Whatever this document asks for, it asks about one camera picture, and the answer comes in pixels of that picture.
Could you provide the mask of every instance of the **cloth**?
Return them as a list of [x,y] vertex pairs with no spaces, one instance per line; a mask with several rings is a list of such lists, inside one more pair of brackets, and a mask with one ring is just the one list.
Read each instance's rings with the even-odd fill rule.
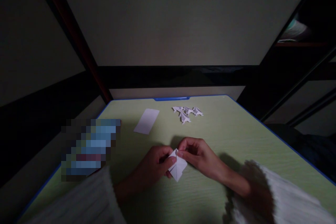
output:
[[28,223],[126,223],[114,195],[109,166],[86,178]]
[[[273,198],[275,223],[335,224],[334,217],[321,206],[318,199],[257,162],[246,161],[240,174],[270,190]],[[263,218],[249,209],[239,196],[235,196],[232,201],[234,205],[232,216],[235,223],[266,223]]]
[[[245,162],[240,173],[270,190],[275,223],[335,223],[316,198],[255,161]],[[238,196],[232,202],[235,223],[266,223]],[[126,223],[113,192],[109,167],[85,179],[28,223]]]

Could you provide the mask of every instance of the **person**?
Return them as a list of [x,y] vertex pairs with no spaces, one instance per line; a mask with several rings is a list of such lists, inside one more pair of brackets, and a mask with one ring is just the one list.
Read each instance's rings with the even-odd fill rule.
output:
[[[203,139],[191,137],[183,138],[178,150],[178,157],[234,191],[232,218],[236,223],[335,223],[316,198],[254,161],[246,161],[237,173]],[[104,167],[29,223],[126,223],[119,205],[162,176],[171,178],[168,169],[176,157],[166,157],[172,152],[170,146],[152,147],[116,185],[112,185],[110,169]]]

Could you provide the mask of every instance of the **table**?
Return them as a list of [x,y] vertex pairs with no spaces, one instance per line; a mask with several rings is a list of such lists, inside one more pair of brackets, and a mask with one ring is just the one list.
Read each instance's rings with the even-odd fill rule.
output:
[[[190,116],[182,125],[173,106],[199,107],[204,116]],[[160,111],[149,135],[133,132],[145,109]],[[314,167],[294,152],[229,96],[200,96],[188,100],[114,100],[98,117],[121,119],[121,137],[111,161],[112,180],[128,175],[153,145],[176,148],[185,136],[203,138],[233,169],[254,159],[318,198],[336,215],[336,188]],[[20,222],[30,219],[76,182],[61,182],[58,169],[25,211]],[[227,203],[226,188],[203,176],[191,165],[178,183],[163,177],[153,188],[135,196],[121,208],[129,223],[222,223]]]

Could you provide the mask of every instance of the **white sleeve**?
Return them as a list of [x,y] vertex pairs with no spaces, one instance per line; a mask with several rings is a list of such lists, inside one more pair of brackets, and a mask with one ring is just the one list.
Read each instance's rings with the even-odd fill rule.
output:
[[[265,186],[271,192],[275,223],[335,224],[334,217],[321,206],[318,199],[257,162],[246,161],[240,174]],[[265,220],[245,205],[239,196],[235,195],[232,201],[234,205],[232,217],[236,223],[266,223]]]
[[126,223],[113,192],[109,166],[86,178],[28,223]]

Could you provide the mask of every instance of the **finger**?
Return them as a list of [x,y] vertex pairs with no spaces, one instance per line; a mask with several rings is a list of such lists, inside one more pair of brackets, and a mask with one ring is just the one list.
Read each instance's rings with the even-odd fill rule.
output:
[[179,152],[177,152],[177,155],[197,168],[197,162],[200,158],[199,156],[193,155],[184,150],[180,150]]
[[167,158],[162,164],[160,164],[160,169],[162,170],[162,173],[168,171],[168,169],[176,163],[176,157],[169,157]]
[[199,142],[202,139],[200,138],[192,138],[192,137],[185,137],[181,140],[181,142],[178,145],[178,150],[179,151],[184,151],[189,145],[193,145],[195,147],[198,147]]
[[165,155],[170,155],[173,152],[173,149],[170,146],[158,146],[156,155],[158,158],[162,158]]

